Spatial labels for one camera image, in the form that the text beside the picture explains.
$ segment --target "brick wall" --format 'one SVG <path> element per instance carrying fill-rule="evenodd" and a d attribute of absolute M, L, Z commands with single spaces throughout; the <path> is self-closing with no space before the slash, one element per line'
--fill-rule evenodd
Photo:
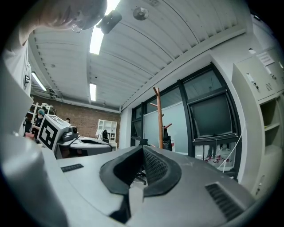
<path fill-rule="evenodd" d="M 101 110 L 95 110 L 91 108 L 74 106 L 50 99 L 41 98 L 34 96 L 34 104 L 48 103 L 52 105 L 56 110 L 56 115 L 61 119 L 65 120 L 67 117 L 70 118 L 71 124 L 75 125 L 78 129 L 79 135 L 83 137 L 95 137 L 95 133 L 98 128 L 99 119 L 116 121 L 116 143 L 118 147 L 119 143 L 119 129 L 120 129 L 120 114 L 105 112 Z"/>

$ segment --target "black window frame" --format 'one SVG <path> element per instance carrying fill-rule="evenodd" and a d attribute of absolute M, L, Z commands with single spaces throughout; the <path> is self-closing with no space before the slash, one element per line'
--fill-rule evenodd
<path fill-rule="evenodd" d="M 192 80 L 198 76 L 202 76 L 208 71 L 213 71 L 221 83 L 222 87 L 218 88 L 216 90 L 210 91 L 206 94 L 203 94 L 201 96 L 188 99 L 187 98 L 187 93 L 185 90 L 184 83 Z M 160 95 L 163 96 L 164 94 L 170 92 L 171 90 L 175 88 L 179 88 L 180 93 L 181 93 L 181 99 L 184 107 L 184 112 L 185 112 L 185 122 L 186 122 L 186 127 L 187 127 L 187 137 L 188 137 L 188 155 L 190 157 L 195 157 L 195 146 L 198 145 L 212 145 L 216 144 L 216 139 L 218 144 L 226 144 L 226 143 L 232 143 L 232 142 L 237 142 L 239 140 L 239 136 L 241 135 L 241 125 L 240 125 L 240 119 L 239 115 L 237 112 L 237 107 L 234 102 L 232 93 L 230 89 L 228 88 L 228 85 L 219 72 L 219 70 L 216 68 L 216 66 L 211 62 L 209 65 L 203 67 L 202 69 L 190 74 L 189 76 L 177 80 L 176 83 L 173 85 L 167 87 L 166 89 L 160 91 Z M 193 116 L 191 114 L 191 111 L 189 111 L 189 106 L 193 103 L 201 102 L 204 100 L 207 100 L 209 98 L 217 97 L 218 95 L 226 95 L 226 99 L 229 105 L 229 111 L 231 113 L 231 119 L 232 119 L 232 130 L 233 133 L 227 134 L 227 135 L 222 135 L 218 137 L 206 137 L 206 138 L 194 138 L 194 131 L 193 131 L 193 124 L 192 124 L 192 119 Z M 156 95 L 153 95 L 137 107 L 132 109 L 132 123 L 131 123 L 131 146 L 135 145 L 135 140 L 141 140 L 143 139 L 143 127 L 144 127 L 144 115 L 147 114 L 147 104 L 151 103 L 153 100 L 156 99 Z M 139 107 L 142 108 L 142 115 L 139 118 L 134 119 L 134 111 L 136 111 Z M 133 130 L 133 122 L 136 121 L 141 121 L 141 137 L 133 137 L 132 136 L 132 130 Z M 229 176 L 234 176 L 237 177 L 239 168 L 240 168 L 240 163 L 241 163 L 241 147 L 242 147 L 242 139 L 237 144 L 236 150 L 235 150 L 235 164 L 234 167 L 230 171 L 226 171 L 225 173 Z"/>

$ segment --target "fluorescent light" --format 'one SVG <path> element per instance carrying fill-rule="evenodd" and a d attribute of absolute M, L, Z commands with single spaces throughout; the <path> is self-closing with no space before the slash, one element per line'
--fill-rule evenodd
<path fill-rule="evenodd" d="M 119 2 L 120 0 L 108 0 L 105 15 L 108 15 L 111 11 L 115 10 Z M 103 42 L 103 35 L 104 34 L 102 33 L 101 29 L 97 28 L 95 25 L 93 29 L 93 33 L 92 33 L 91 43 L 90 43 L 90 53 L 99 55 L 99 51 L 101 49 L 101 45 Z"/>
<path fill-rule="evenodd" d="M 43 86 L 43 84 L 41 83 L 41 81 L 37 78 L 36 74 L 34 72 L 32 72 L 32 76 L 33 78 L 37 81 L 37 83 L 39 84 L 39 86 L 41 87 L 42 90 L 46 91 L 46 88 Z"/>
<path fill-rule="evenodd" d="M 91 95 L 91 100 L 96 101 L 96 85 L 90 83 L 90 95 Z"/>

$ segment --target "wooden coat rack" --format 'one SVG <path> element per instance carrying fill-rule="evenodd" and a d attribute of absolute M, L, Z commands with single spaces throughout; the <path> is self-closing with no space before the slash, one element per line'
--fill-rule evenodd
<path fill-rule="evenodd" d="M 160 97 L 160 89 L 157 87 L 153 87 L 153 90 L 157 96 L 157 105 L 156 104 L 153 104 L 153 103 L 150 103 L 152 106 L 155 106 L 157 107 L 158 109 L 158 122 L 159 122 L 159 148 L 160 149 L 163 149 L 163 130 L 164 129 L 167 129 L 169 128 L 172 123 L 170 123 L 169 125 L 167 126 L 163 126 L 163 119 L 162 117 L 164 116 L 164 114 L 162 114 L 162 106 L 161 106 L 161 97 Z"/>

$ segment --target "white ceiling panel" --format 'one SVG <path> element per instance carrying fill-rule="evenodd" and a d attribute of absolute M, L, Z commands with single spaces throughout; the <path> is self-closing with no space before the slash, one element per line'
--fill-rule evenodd
<path fill-rule="evenodd" d="M 121 0 L 116 10 L 122 20 L 104 35 L 99 55 L 89 53 L 91 29 L 80 34 L 36 29 L 29 42 L 51 89 L 58 96 L 119 108 L 170 63 L 204 40 L 216 41 L 216 34 L 237 25 L 246 28 L 243 17 L 249 14 L 239 0 L 157 2 Z M 133 17 L 137 7 L 148 9 L 146 20 Z M 90 82 L 97 85 L 97 101 L 92 103 Z"/>

